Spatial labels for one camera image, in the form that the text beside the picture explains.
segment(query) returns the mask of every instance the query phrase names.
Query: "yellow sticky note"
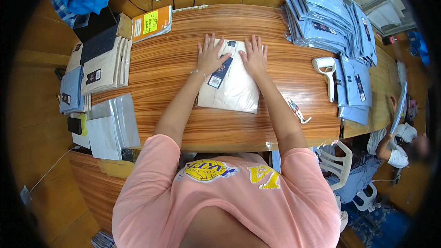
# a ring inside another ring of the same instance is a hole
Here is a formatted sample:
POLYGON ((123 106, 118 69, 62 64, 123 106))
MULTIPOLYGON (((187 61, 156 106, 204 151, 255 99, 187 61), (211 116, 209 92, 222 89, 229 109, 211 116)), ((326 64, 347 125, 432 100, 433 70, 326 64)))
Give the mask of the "yellow sticky note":
POLYGON ((145 35, 158 28, 158 10, 144 15, 144 30, 142 34, 145 35))

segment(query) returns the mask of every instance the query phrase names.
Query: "wooden table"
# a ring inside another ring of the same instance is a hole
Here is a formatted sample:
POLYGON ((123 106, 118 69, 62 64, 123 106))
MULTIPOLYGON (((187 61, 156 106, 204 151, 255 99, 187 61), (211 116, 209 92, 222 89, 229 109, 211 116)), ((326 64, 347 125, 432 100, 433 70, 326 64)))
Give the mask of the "wooden table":
MULTIPOLYGON (((244 40, 256 34, 268 49, 268 73, 284 98, 299 105, 308 145, 338 139, 337 105, 328 102, 323 75, 312 59, 334 54, 298 47, 284 38, 287 27, 277 8, 250 5, 213 5, 177 11, 172 30, 135 43, 132 47, 129 86, 92 95, 92 104, 131 93, 141 144, 152 135, 162 111, 195 69, 198 42, 206 33, 244 40)), ((194 107, 185 128, 182 150, 190 152, 258 152, 277 150, 265 100, 258 114, 194 107)))

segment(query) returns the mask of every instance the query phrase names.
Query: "person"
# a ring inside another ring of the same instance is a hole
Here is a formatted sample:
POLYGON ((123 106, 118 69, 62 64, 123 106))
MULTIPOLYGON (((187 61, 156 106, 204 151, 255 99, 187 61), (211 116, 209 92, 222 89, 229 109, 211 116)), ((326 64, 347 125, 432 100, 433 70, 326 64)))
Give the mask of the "person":
MULTIPOLYGON (((396 112, 396 99, 389 97, 393 112, 396 112)), ((409 159, 425 160, 430 155, 430 144, 426 134, 418 136, 414 127, 408 123, 399 124, 393 134, 390 133, 392 123, 381 130, 356 136, 352 140, 352 148, 369 154, 377 155, 395 168, 409 165, 409 159)))
POLYGON ((280 174, 262 158, 221 156, 186 163, 176 173, 182 136, 206 77, 231 54, 218 59, 224 38, 198 44, 197 68, 167 106, 148 138, 113 208, 118 248, 335 247, 340 212, 317 158, 271 77, 268 47, 245 39, 239 52, 256 81, 279 144, 280 174))

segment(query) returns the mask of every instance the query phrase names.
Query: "lint roller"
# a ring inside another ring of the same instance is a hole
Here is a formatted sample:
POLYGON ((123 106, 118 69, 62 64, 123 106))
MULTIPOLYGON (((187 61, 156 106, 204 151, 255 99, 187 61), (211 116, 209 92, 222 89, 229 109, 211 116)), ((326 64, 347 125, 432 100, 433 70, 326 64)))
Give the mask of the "lint roller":
POLYGON ((334 79, 332 74, 337 68, 334 58, 315 58, 312 60, 312 66, 317 72, 325 75, 325 82, 328 84, 328 99, 330 102, 334 102, 334 79))

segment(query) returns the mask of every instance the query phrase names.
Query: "pink t-shirt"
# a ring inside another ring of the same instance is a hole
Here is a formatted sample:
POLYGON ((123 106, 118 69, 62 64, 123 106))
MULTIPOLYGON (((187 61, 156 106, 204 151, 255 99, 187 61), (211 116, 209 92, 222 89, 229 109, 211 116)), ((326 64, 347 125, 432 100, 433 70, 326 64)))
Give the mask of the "pink t-shirt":
POLYGON ((168 136, 146 140, 113 208, 118 248, 176 248, 206 206, 229 212, 272 248, 337 245, 340 214, 315 155, 293 148, 281 174, 260 163, 221 156, 187 163, 168 136))

